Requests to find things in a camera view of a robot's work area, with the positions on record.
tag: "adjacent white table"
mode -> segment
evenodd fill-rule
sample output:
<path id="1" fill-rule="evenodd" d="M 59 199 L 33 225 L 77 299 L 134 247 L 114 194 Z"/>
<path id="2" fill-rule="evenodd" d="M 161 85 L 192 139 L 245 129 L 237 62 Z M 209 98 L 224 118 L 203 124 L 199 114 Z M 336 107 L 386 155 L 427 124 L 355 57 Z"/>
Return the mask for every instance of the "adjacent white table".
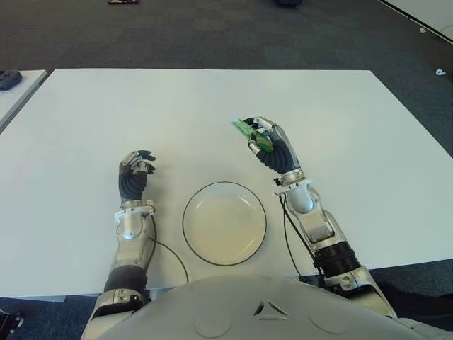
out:
<path id="1" fill-rule="evenodd" d="M 192 280 L 293 276 L 276 175 L 229 124 L 251 115 L 283 126 L 364 264 L 453 257 L 453 160 L 371 72 L 61 69 L 0 134 L 0 295 L 102 291 L 116 249 L 117 165 L 134 149 L 157 156 L 146 196 L 160 240 Z M 182 234 L 186 203 L 216 181 L 251 189 L 268 216 L 262 247 L 237 266 L 203 262 Z M 289 234 L 302 273 L 313 273 Z M 158 247 L 149 287 L 183 282 Z"/>
<path id="2" fill-rule="evenodd" d="M 453 39 L 453 0 L 385 0 L 421 23 Z"/>
<path id="3" fill-rule="evenodd" d="M 22 81 L 19 84 L 8 91 L 0 91 L 0 132 L 38 89 L 40 81 L 47 72 L 40 69 L 37 71 L 21 71 L 21 74 Z"/>

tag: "wire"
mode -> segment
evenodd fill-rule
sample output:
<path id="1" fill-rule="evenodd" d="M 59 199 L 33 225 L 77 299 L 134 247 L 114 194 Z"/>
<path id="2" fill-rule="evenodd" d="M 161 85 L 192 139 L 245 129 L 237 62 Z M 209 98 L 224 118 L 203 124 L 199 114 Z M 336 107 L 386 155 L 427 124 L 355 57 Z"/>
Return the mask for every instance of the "wire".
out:
<path id="1" fill-rule="evenodd" d="M 309 247 L 309 245 L 307 244 L 307 242 L 305 241 L 304 237 L 301 235 L 300 231 L 297 229 L 296 225 L 294 224 L 294 222 L 292 221 L 291 217 L 289 216 L 289 213 L 288 211 L 286 210 L 286 193 L 282 193 L 282 195 L 285 197 L 284 200 L 282 200 L 282 197 L 281 195 L 279 196 L 279 199 L 280 199 L 280 204 L 282 205 L 282 209 L 283 209 L 283 215 L 287 217 L 287 219 L 289 220 L 289 223 L 291 223 L 291 226 L 292 228 L 294 229 L 294 231 L 296 232 L 297 236 L 299 236 L 300 240 L 302 241 L 302 243 L 304 244 L 305 246 L 305 249 L 308 251 L 310 257 L 311 257 L 311 260 L 313 260 L 313 262 L 316 261 L 313 253 L 311 252 L 311 249 Z M 321 269 L 319 267 L 315 267 L 317 270 L 318 270 L 318 284 L 320 287 L 324 288 L 325 287 L 325 282 L 324 282 L 324 275 L 321 271 Z"/>
<path id="2" fill-rule="evenodd" d="M 156 220 L 154 219 L 154 216 L 153 216 L 153 215 L 150 215 L 150 216 L 151 216 L 151 220 L 153 221 L 154 238 L 157 239 Z M 148 266 L 147 266 L 147 267 L 149 267 L 149 264 L 151 263 L 151 260 L 152 260 L 153 257 L 154 257 L 154 253 L 156 252 L 156 247 L 157 247 L 157 243 L 154 242 L 154 244 L 153 244 L 153 249 L 151 250 L 151 256 L 149 257 L 149 262 L 148 262 Z"/>
<path id="3" fill-rule="evenodd" d="M 296 225 L 294 224 L 294 222 L 292 221 L 291 217 L 289 216 L 289 214 L 288 214 L 288 212 L 286 210 L 286 206 L 285 206 L 285 204 L 286 204 L 286 193 L 283 193 L 283 196 L 285 197 L 285 201 L 281 200 L 281 197 L 280 197 L 280 204 L 282 205 L 283 213 L 285 214 L 285 216 L 289 220 L 289 223 L 291 223 L 291 226 L 294 229 L 294 231 L 296 232 L 297 236 L 299 236 L 300 240 L 304 244 L 305 249 L 309 252 L 311 259 L 314 261 L 315 258 L 314 258 L 313 253 L 311 252 L 311 249 L 310 249 L 309 245 L 306 243 L 304 237 L 301 235 L 300 231 L 297 229 Z"/>
<path id="4" fill-rule="evenodd" d="M 183 267 L 183 270 L 184 270 L 184 274 L 185 274 L 185 282 L 186 283 L 189 283 L 189 274 L 187 272 L 187 268 L 185 267 L 184 265 L 184 262 L 183 260 L 181 260 L 181 257 L 179 257 L 177 255 L 177 253 L 172 250 L 172 248 L 170 248 L 169 246 L 167 246 L 166 244 L 160 242 L 160 241 L 157 241 L 157 224 L 156 224 L 156 220 L 154 219 L 154 216 L 151 215 L 151 219 L 153 220 L 153 226 L 154 226 L 154 237 L 156 239 L 153 239 L 152 237 L 148 237 L 150 240 L 152 240 L 154 242 L 154 244 L 158 244 L 160 246 L 162 246 L 163 248 L 166 248 L 169 252 L 171 252 L 176 258 L 177 260 L 179 261 L 179 263 L 181 264 L 181 266 Z"/>
<path id="5" fill-rule="evenodd" d="M 282 199 L 282 196 L 278 197 L 280 199 L 280 204 L 282 206 L 285 206 L 286 204 L 286 195 L 285 195 L 285 200 Z M 285 212 L 283 212 L 283 230 L 285 231 L 285 242 L 286 242 L 286 248 L 288 249 L 289 257 L 291 258 L 292 265 L 294 266 L 294 269 L 296 270 L 297 274 L 299 277 L 302 277 L 302 274 L 300 273 L 299 269 L 297 268 L 296 262 L 294 261 L 294 257 L 291 252 L 291 248 L 289 247 L 288 243 L 288 234 L 286 230 L 286 215 Z"/>

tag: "robotic hand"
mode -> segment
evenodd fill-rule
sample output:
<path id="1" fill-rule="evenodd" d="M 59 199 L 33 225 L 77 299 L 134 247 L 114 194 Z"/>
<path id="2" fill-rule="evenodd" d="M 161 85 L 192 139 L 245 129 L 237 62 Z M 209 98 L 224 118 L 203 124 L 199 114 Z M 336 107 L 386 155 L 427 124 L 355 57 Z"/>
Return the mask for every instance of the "robotic hand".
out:
<path id="1" fill-rule="evenodd" d="M 121 201 L 141 200 L 145 186 L 147 186 L 147 175 L 152 175 L 156 170 L 151 161 L 156 157 L 150 151 L 138 150 L 130 152 L 120 163 L 120 187 Z"/>
<path id="2" fill-rule="evenodd" d="M 326 288 L 380 314 L 396 317 L 367 268 L 357 260 L 332 214 L 322 208 L 319 195 L 311 187 L 311 180 L 305 177 L 283 129 L 263 117 L 244 122 L 256 131 L 249 138 L 248 147 L 264 165 L 281 175 L 275 182 L 280 187 L 279 193 L 287 195 L 285 202 L 297 227 L 282 204 L 284 212 L 314 260 L 314 266 L 325 276 L 322 282 Z M 257 136 L 267 138 L 272 147 L 265 150 Z"/>

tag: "black object on floor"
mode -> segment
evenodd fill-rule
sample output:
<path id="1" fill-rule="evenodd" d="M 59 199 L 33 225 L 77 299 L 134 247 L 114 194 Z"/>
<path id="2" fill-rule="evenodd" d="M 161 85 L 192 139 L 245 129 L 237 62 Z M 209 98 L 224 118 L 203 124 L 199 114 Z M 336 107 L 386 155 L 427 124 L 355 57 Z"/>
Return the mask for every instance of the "black object on floor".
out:
<path id="1" fill-rule="evenodd" d="M 292 7 L 292 8 L 299 8 L 302 5 L 302 0 L 275 0 L 278 6 L 281 7 Z"/>
<path id="2" fill-rule="evenodd" d="M 8 335 L 16 333 L 23 323 L 21 314 L 9 314 L 4 310 L 0 309 L 0 340 L 6 340 Z"/>
<path id="3" fill-rule="evenodd" d="M 107 0 L 109 5 L 137 5 L 139 0 Z"/>
<path id="4" fill-rule="evenodd" d="M 0 298 L 0 307 L 20 312 L 24 323 L 8 340 L 80 340 L 96 298 L 68 296 L 64 302 Z"/>

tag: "robot forearm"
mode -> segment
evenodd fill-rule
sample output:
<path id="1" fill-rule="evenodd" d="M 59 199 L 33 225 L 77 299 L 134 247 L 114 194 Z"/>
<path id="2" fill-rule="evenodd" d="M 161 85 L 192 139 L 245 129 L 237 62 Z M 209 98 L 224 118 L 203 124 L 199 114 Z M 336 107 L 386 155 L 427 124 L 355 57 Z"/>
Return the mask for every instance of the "robot forearm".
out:
<path id="1" fill-rule="evenodd" d="M 296 217 L 297 229 L 313 256 L 314 266 L 325 276 L 325 286 L 383 315 L 396 317 L 369 271 L 357 260 L 332 214 L 322 208 L 319 195 L 305 177 L 283 129 L 263 117 L 244 122 L 255 129 L 248 142 L 251 151 L 281 175 L 275 182 L 287 196 L 289 212 Z M 273 149 L 263 148 L 263 137 L 272 142 Z"/>
<path id="2" fill-rule="evenodd" d="M 83 340 L 97 339 L 103 332 L 148 303 L 147 270 L 154 253 L 154 204 L 142 202 L 147 174 L 153 160 L 149 152 L 131 152 L 120 163 L 122 204 L 115 214 L 118 249 L 110 268 L 104 293 L 96 300 Z"/>

